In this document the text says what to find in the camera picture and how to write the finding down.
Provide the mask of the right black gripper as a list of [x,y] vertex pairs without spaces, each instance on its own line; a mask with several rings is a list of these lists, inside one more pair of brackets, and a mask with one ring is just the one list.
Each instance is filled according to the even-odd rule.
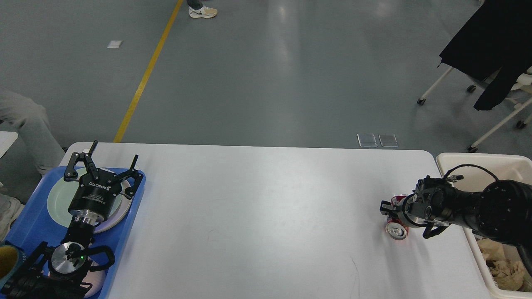
[[428,224],[426,220],[415,216],[412,213],[412,208],[414,206],[414,195],[410,194],[403,198],[400,201],[381,201],[380,203],[380,213],[385,216],[390,217],[399,217],[402,223],[411,228],[422,228],[424,227],[423,238],[430,239],[431,237],[438,236],[443,231],[445,231],[449,225],[434,225]]

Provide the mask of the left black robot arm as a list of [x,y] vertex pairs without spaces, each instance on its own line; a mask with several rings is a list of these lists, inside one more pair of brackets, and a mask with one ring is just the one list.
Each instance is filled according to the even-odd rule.
[[2,247],[2,299],[102,299],[108,293],[144,191],[145,174],[99,168],[98,142],[48,172]]

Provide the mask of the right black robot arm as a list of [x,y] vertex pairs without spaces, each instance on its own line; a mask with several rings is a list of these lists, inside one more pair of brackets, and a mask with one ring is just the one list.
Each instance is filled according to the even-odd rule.
[[443,177],[426,176],[406,196],[382,201],[379,211],[402,233],[391,233],[396,240],[408,228],[424,228],[427,240],[449,225],[471,229],[478,236],[513,246],[524,267],[531,271],[532,190],[531,185],[499,179],[487,172],[493,182],[482,191],[462,191],[453,186],[463,179],[448,170]]

